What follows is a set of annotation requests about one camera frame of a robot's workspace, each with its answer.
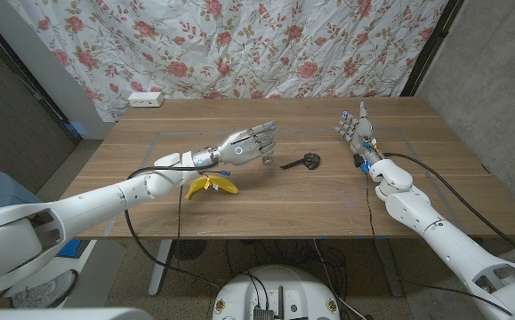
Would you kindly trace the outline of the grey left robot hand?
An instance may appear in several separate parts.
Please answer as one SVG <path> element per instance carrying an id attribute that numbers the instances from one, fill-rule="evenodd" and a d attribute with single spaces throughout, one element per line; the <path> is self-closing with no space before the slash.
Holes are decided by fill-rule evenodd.
<path id="1" fill-rule="evenodd" d="M 275 147 L 276 124 L 276 121 L 270 121 L 232 133 L 217 146 L 220 161 L 242 165 L 258 157 L 271 155 Z"/>

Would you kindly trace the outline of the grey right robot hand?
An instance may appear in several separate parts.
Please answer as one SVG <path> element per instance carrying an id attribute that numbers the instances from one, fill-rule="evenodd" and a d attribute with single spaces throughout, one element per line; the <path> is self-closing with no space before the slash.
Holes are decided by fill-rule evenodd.
<path id="1" fill-rule="evenodd" d="M 354 165 L 363 172 L 367 172 L 373 164 L 383 159 L 383 155 L 377 150 L 373 126 L 367 118 L 363 100 L 359 104 L 359 117 L 344 111 L 342 120 L 334 129 L 348 142 Z"/>

